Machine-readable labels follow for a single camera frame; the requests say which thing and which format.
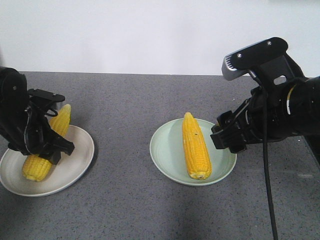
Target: white plate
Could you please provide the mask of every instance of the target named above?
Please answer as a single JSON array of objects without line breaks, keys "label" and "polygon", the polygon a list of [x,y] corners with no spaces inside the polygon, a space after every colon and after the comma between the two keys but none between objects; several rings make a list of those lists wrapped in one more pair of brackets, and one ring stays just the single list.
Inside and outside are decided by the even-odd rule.
[{"label": "white plate", "polygon": [[65,136],[73,142],[74,150],[70,156],[61,153],[57,165],[53,165],[44,180],[37,182],[26,179],[22,167],[26,156],[19,151],[8,149],[0,161],[0,181],[10,192],[28,197],[40,197],[57,193],[75,181],[89,167],[95,151],[94,141],[82,128],[70,125]]},{"label": "white plate", "polygon": [[188,175],[182,141],[183,118],[169,121],[153,134],[150,154],[157,168],[168,178],[189,186],[206,186],[224,179],[234,168],[237,155],[226,149],[216,149],[210,137],[213,123],[197,119],[207,146],[212,172],[205,180],[193,179]]}]

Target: light green plate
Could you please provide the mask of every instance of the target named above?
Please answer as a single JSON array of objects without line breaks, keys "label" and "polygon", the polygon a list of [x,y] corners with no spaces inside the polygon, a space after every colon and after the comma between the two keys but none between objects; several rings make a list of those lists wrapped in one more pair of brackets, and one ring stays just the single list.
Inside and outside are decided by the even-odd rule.
[{"label": "light green plate", "polygon": [[197,119],[209,152],[212,173],[205,180],[189,177],[182,141],[183,118],[169,121],[153,134],[150,154],[157,168],[168,178],[189,186],[206,186],[224,179],[233,170],[237,155],[226,149],[216,149],[210,137],[213,123]]}]

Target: cable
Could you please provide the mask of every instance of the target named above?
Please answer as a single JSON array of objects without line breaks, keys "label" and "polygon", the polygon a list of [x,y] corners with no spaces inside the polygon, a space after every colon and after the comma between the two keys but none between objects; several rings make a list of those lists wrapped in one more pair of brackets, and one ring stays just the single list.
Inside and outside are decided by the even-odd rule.
[{"label": "cable", "polygon": [[249,71],[250,76],[260,85],[263,94],[263,166],[264,166],[264,178],[266,195],[268,199],[271,227],[273,240],[278,240],[278,231],[276,224],[276,216],[274,210],[274,203],[272,200],[271,184],[270,184],[270,174],[269,174],[269,160],[268,160],[268,113],[267,113],[267,90],[264,88],[261,80],[253,72]]},{"label": "cable", "polygon": [[32,117],[32,109],[30,106],[27,106],[27,108],[24,110],[28,114],[28,118],[26,120],[26,125],[23,132],[23,139],[24,139],[24,145],[26,150],[32,154],[31,149],[29,148],[29,137],[28,137],[28,129],[30,127],[30,119]]},{"label": "cable", "polygon": [[57,112],[55,109],[53,109],[53,108],[49,108],[49,110],[51,110],[51,111],[53,112],[53,114],[52,114],[52,113],[49,113],[49,112],[45,112],[45,111],[43,111],[41,108],[38,108],[38,109],[39,109],[40,112],[42,112],[43,115],[45,115],[45,116],[49,116],[49,117],[56,117],[56,116],[58,116],[58,112]]}]

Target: speckled gray surface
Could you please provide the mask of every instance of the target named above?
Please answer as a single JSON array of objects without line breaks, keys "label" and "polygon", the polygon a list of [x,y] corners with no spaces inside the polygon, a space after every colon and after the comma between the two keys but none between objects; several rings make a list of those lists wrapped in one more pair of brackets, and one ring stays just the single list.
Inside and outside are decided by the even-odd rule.
[{"label": "speckled gray surface", "polygon": [[[28,88],[66,96],[71,124],[88,131],[96,153],[67,189],[24,197],[0,186],[5,240],[270,240],[262,146],[239,154],[231,174],[202,187],[171,181],[149,143],[186,111],[214,122],[250,97],[249,77],[26,72]],[[7,143],[0,139],[0,153]],[[279,239],[320,239],[320,171],[302,137],[269,144]]]}]

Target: corn cob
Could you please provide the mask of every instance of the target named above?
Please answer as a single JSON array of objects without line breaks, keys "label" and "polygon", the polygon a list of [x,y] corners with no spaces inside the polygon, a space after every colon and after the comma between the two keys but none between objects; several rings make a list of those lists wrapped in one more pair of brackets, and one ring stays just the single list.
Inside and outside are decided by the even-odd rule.
[{"label": "corn cob", "polygon": [[[71,115],[70,104],[64,105],[58,112],[58,115],[51,118],[49,124],[57,134],[64,137],[67,134]],[[22,167],[23,176],[29,180],[40,182],[48,174],[52,163],[39,155],[29,155]]]},{"label": "corn cob", "polygon": [[204,180],[212,167],[206,142],[197,120],[186,112],[182,122],[182,140],[186,168],[193,179]]}]

